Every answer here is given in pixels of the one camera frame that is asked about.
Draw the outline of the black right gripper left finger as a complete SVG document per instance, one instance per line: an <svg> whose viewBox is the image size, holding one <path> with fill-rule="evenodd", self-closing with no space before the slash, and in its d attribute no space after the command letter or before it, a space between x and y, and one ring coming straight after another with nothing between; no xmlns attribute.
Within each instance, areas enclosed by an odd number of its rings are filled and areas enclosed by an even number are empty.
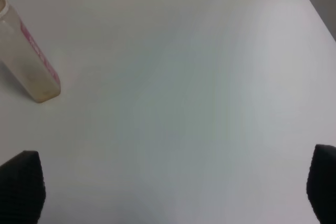
<svg viewBox="0 0 336 224"><path fill-rule="evenodd" d="M37 151L22 151L1 165L1 223L37 223L45 200Z"/></svg>

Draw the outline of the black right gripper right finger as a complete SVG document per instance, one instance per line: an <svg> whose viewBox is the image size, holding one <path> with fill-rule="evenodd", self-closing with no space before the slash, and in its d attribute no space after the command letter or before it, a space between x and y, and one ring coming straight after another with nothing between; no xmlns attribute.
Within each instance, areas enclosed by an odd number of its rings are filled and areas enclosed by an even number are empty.
<svg viewBox="0 0 336 224"><path fill-rule="evenodd" d="M306 192L320 223L335 223L335 147L317 144L314 148Z"/></svg>

